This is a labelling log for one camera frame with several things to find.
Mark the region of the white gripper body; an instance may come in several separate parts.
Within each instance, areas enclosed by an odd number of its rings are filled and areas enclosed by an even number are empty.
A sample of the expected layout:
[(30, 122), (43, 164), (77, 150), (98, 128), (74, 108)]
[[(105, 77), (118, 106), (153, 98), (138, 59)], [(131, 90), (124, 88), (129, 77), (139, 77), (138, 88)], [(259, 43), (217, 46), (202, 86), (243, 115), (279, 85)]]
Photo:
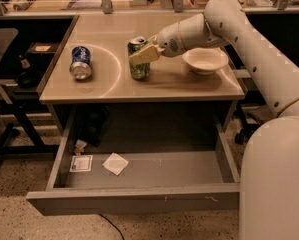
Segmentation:
[(186, 52), (182, 38), (180, 23), (163, 28), (157, 35), (157, 44), (165, 57), (176, 57)]

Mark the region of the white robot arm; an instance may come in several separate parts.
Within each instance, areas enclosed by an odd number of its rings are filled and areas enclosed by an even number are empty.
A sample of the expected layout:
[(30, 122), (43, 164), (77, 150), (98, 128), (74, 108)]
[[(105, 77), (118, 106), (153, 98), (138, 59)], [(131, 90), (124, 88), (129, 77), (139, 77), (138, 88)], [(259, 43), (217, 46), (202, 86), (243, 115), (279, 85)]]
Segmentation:
[(134, 64), (193, 48), (233, 46), (276, 116), (250, 137), (241, 166), (239, 239), (299, 240), (299, 67), (249, 22), (237, 0), (209, 0), (129, 57)]

